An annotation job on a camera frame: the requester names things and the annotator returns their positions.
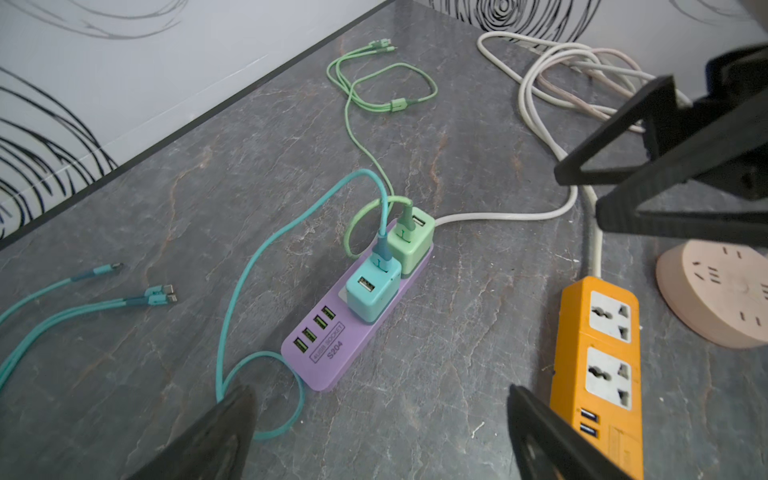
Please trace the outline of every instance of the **purple power strip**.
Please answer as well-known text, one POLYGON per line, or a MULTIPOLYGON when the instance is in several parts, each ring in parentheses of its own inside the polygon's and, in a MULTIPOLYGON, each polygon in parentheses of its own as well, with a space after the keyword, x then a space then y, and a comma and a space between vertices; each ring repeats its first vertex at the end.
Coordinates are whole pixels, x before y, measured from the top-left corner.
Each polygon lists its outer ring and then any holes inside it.
MULTIPOLYGON (((387 230, 395 226, 394 220, 389 224, 387 230)), ((352 362, 362 352, 362 349, 371 340, 376 330, 384 323, 390 313, 395 309, 400 299, 406 294, 408 288, 419 278, 424 271, 429 259, 432 258, 433 246, 424 256, 424 260, 416 267, 411 276, 406 279, 400 279, 400 290, 395 298, 384 309, 376 323, 369 325, 364 323, 349 307, 342 296, 346 298, 346 281, 357 270, 360 264, 371 255, 373 244, 366 248, 366 251, 360 255, 355 263, 339 278, 331 290, 315 305, 314 308, 304 317, 299 325, 293 329, 288 337, 283 341, 280 347, 280 353, 291 365, 291 368, 301 376, 304 382, 312 390, 317 392, 327 392, 331 390, 336 382, 339 381, 344 372, 352 365, 352 362), (315 317, 327 324, 322 329, 315 317), (309 329, 316 336, 314 342, 304 334, 304 329, 309 329), (296 346, 296 338, 308 347, 306 352, 296 346)))

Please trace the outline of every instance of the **gray marble surface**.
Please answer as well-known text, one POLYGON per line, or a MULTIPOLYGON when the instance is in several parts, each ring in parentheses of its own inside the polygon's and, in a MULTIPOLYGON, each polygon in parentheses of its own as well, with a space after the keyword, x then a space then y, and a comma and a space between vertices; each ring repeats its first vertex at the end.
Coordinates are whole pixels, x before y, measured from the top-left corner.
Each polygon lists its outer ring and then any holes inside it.
MULTIPOLYGON (((398 1, 0 252, 0 306, 80 270, 126 263, 13 316, 0 326, 2 356, 72 305, 158 283, 180 297, 172 307, 83 317, 40 338, 0 393, 0 476, 124 478, 214 404, 217 339, 247 259, 338 179, 370 167, 344 131, 344 97, 325 78, 344 51, 391 38, 396 53, 352 61, 349 76, 406 61, 440 87, 434 101, 397 114, 352 109, 355 132, 398 193, 434 217, 562 204, 554 158, 516 113, 517 85, 477 52, 479 33, 398 1)), ((518 70, 533 59, 505 41, 488 46, 518 70)), ((611 101, 564 68, 549 76, 611 101)), ((360 90, 388 101, 426 86, 392 71, 360 90)), ((598 125, 545 104, 540 112, 566 150, 598 125)), ((598 161, 642 155, 628 134, 598 161)), ((341 236, 372 198, 366 181, 352 184, 266 252, 233 318, 227 371, 247 353, 277 351, 350 265, 341 236)), ((729 202, 703 191, 696 206, 729 202)), ((657 203, 691 201, 677 191, 657 203)), ((375 227, 373 215, 361 223, 356 248, 375 227)), ((581 203, 546 222, 439 227, 425 276, 332 392, 310 391, 290 432, 251 447, 244 478, 518 478, 507 388, 548 399, 559 297, 585 273, 585 234, 581 203)), ((604 278, 641 302, 646 478, 765 478, 768 353, 711 345, 674 317, 654 262, 677 243, 605 237, 604 278)), ((257 389, 259 429, 296 405, 296 384, 276 363, 254 363, 237 381, 257 389)))

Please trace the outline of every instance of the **coiled white cable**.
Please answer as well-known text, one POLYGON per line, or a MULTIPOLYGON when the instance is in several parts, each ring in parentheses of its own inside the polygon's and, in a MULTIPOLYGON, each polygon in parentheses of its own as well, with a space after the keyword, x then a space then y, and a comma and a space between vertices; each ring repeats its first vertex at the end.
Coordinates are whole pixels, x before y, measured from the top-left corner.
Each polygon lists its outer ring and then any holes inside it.
MULTIPOLYGON (((478 50, 488 60, 491 61, 491 63, 496 65, 500 70, 502 70, 504 73, 509 75, 509 77, 520 84, 520 89, 518 90, 518 107, 520 109, 520 115, 523 117, 525 124, 528 125, 528 127, 531 128, 531 130, 551 148, 558 161, 561 161, 567 157, 568 152, 566 152, 560 145, 557 144, 557 142, 554 141, 554 138, 552 138, 549 131, 544 126, 544 123, 538 116, 536 107, 533 104, 533 95, 536 95, 540 99, 559 107, 582 110, 602 121, 608 119, 610 115, 616 113, 616 109, 605 107, 603 105, 589 104, 576 97, 575 95, 569 94, 566 91, 562 91, 560 88, 551 85, 541 77, 541 74, 547 70, 547 68, 550 68, 551 66, 559 63, 567 62, 574 57, 579 58, 580 61, 569 62, 568 65, 571 67, 583 69, 584 73, 605 83, 609 87, 613 88, 616 92, 627 98, 631 97, 637 90, 637 86, 632 83, 631 78, 640 79, 641 84, 643 84, 645 81, 655 78, 653 75, 643 72, 637 62, 633 61, 628 55, 621 51, 610 48, 590 48, 587 45, 575 42, 559 43, 556 41, 541 40, 539 38, 528 37, 527 35, 511 33, 508 31, 490 31, 480 35, 477 40, 477 47, 478 50), (488 49, 483 45, 482 42, 486 38, 491 37, 513 38, 516 40, 526 41, 534 45, 545 45, 550 48, 541 53, 541 56, 536 60, 531 68, 528 69, 528 72, 525 74, 525 76, 521 77, 517 72, 512 70, 504 62, 499 60, 495 55, 488 51, 488 49), (605 58, 608 55, 621 59, 631 68, 621 68, 611 65, 605 58), (615 81, 612 81, 605 75, 604 71, 617 75, 620 82, 624 84, 624 86, 619 85, 615 81), (553 97, 539 90, 533 85, 534 81, 537 79, 547 89, 551 89, 553 92, 561 94, 571 101, 553 97)), ((690 104, 690 100, 688 100, 688 98, 679 91, 677 92, 677 96, 678 101, 681 104, 690 104)), ((639 125, 632 126, 630 130, 637 133, 641 133, 643 131, 639 125)), ((598 196, 594 192, 594 189, 588 185, 584 185, 582 189, 592 209, 590 225, 591 252, 589 270, 592 276, 599 278, 601 276, 602 270, 601 264, 603 232, 600 230, 597 222, 594 219, 594 205, 598 200, 598 196)), ((435 225, 444 225, 446 223, 457 222, 460 220, 549 220, 568 212, 575 204, 577 195, 577 188, 571 187, 570 194, 568 195, 568 199, 566 200, 565 204, 557 210, 550 212, 542 212, 536 214, 505 214, 492 212, 453 214, 438 218, 435 221, 435 225)))

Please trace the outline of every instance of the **black wall edge trim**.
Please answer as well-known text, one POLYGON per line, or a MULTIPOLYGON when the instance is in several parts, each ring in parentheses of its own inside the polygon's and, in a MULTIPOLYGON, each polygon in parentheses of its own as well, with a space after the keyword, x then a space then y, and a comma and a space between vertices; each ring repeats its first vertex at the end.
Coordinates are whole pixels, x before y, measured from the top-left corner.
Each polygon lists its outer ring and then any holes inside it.
POLYGON ((194 128, 199 127, 200 125, 204 124, 220 112, 224 111, 228 107, 232 106, 239 100, 242 100, 245 98, 248 94, 253 93, 256 89, 261 87, 262 85, 266 84, 268 81, 275 78, 277 75, 283 73, 285 70, 288 70, 289 68, 293 67, 295 64, 302 61, 304 58, 310 56, 314 52, 320 50, 325 45, 328 45, 331 41, 336 40, 339 36, 341 36, 343 33, 350 30, 352 27, 356 26, 363 20, 366 20, 371 15, 377 13, 379 10, 389 6, 392 4, 395 0, 384 0, 377 6, 371 8, 366 13, 360 15, 358 18, 355 18, 350 23, 344 25, 343 27, 339 28, 332 34, 325 37, 323 40, 318 41, 316 44, 312 45, 305 51, 302 51, 297 56, 291 58, 289 61, 285 62, 281 66, 275 68, 270 73, 264 75, 262 78, 259 78, 254 83, 248 85, 247 87, 243 88, 242 90, 238 91, 236 94, 232 95, 231 97, 227 98, 226 100, 222 101, 218 105, 212 107, 209 111, 206 111, 201 116, 195 118, 188 124, 185 124, 183 127, 179 128, 175 132, 169 134, 162 140, 158 141, 156 144, 149 147, 147 150, 141 152, 139 155, 136 155, 135 157, 131 158, 129 161, 125 162, 121 166, 115 168, 111 173, 105 175, 99 181, 94 182, 93 184, 90 184, 77 192, 76 194, 72 195, 71 197, 65 199, 60 204, 56 205, 55 207, 51 208, 49 211, 42 214, 40 217, 36 218, 30 223, 27 223, 26 225, 23 225, 21 228, 16 230, 15 232, 8 235, 6 238, 0 240, 0 250, 5 249, 12 243, 16 242, 17 240, 20 240, 23 236, 29 234, 36 228, 40 227, 44 223, 47 223, 50 219, 56 217, 60 213, 67 210, 69 207, 75 205, 77 202, 85 199, 88 195, 91 195, 96 190, 102 188, 104 185, 110 183, 114 179, 120 177, 125 172, 129 171, 132 167, 135 167, 142 161, 148 159, 152 155, 156 154, 160 150, 164 149, 171 143, 175 142, 185 134, 192 131, 194 128))

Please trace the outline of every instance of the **pink round power strip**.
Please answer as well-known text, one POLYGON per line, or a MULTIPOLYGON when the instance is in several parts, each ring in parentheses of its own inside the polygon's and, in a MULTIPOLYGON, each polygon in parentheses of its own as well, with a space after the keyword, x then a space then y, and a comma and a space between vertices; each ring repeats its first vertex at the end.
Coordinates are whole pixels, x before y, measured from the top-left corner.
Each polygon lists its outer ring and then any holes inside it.
POLYGON ((768 343, 768 259, 755 250, 689 240, 659 257, 656 280, 675 315, 712 343, 768 343))

